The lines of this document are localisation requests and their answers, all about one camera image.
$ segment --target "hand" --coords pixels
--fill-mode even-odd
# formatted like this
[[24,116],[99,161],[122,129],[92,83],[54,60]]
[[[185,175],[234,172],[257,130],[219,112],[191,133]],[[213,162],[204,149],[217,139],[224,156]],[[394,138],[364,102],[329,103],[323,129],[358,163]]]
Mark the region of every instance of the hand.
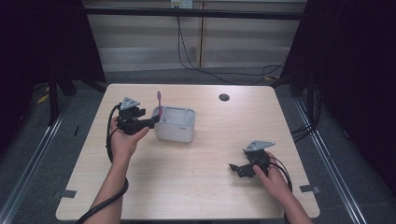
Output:
[[[276,160],[272,159],[274,158],[274,155],[271,152],[267,152],[267,153],[271,158],[270,162],[276,163]],[[265,189],[268,191],[268,193],[277,200],[281,200],[282,197],[291,194],[291,191],[289,190],[285,178],[283,177],[283,175],[280,173],[280,171],[276,166],[270,164],[268,170],[268,176],[265,175],[265,173],[258,165],[254,165],[253,170],[256,173],[257,177],[262,182],[262,184],[264,185]]]
[[145,127],[134,135],[128,135],[117,128],[116,121],[117,117],[113,118],[110,124],[110,132],[114,132],[111,136],[113,163],[129,162],[136,150],[137,142],[149,132],[149,127]]

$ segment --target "handheld controller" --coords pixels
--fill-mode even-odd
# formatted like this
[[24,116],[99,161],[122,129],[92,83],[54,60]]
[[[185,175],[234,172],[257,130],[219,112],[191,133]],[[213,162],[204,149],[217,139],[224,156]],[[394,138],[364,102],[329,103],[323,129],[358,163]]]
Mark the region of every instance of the handheld controller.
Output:
[[244,153],[247,155],[249,164],[237,166],[230,164],[231,170],[237,172],[239,177],[253,177],[256,173],[253,170],[253,165],[258,165],[266,175],[268,175],[268,168],[270,166],[270,157],[265,152],[266,147],[273,146],[272,142],[252,141],[244,148]]
[[140,109],[138,105],[140,105],[139,102],[128,97],[125,97],[120,104],[117,127],[126,134],[133,135],[144,127],[153,129],[154,124],[160,121],[160,115],[139,120],[138,118],[146,115],[146,109]]

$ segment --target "dark background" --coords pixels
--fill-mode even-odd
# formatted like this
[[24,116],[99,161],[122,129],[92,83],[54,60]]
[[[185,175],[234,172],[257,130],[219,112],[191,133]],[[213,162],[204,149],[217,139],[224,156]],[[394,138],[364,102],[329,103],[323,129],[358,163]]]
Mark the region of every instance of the dark background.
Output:
[[3,151],[37,83],[51,72],[71,79],[106,81],[87,16],[46,7],[82,7],[79,0],[1,0],[0,127]]
[[396,3],[369,0],[308,1],[282,76],[298,95],[309,72],[363,157],[396,194]]

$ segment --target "forearm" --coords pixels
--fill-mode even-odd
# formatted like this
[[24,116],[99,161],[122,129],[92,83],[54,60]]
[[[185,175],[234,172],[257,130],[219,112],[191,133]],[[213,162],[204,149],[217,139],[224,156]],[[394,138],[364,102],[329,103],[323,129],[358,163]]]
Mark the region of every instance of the forearm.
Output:
[[[120,192],[125,183],[127,170],[128,162],[113,162],[91,208]],[[121,211],[122,197],[101,209],[99,212],[87,219],[85,223],[120,223]]]
[[290,224],[313,223],[312,219],[305,212],[303,206],[291,192],[283,195],[282,198],[279,199],[279,202],[282,205]]

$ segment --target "plastic container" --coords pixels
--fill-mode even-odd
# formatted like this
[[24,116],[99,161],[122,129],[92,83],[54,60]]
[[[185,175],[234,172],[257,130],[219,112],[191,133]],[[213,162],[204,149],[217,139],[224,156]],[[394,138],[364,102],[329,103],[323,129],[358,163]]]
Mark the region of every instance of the plastic container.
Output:
[[[154,126],[155,135],[162,140],[191,142],[194,138],[195,111],[188,108],[162,106],[160,121]],[[159,114],[157,106],[152,115]]]

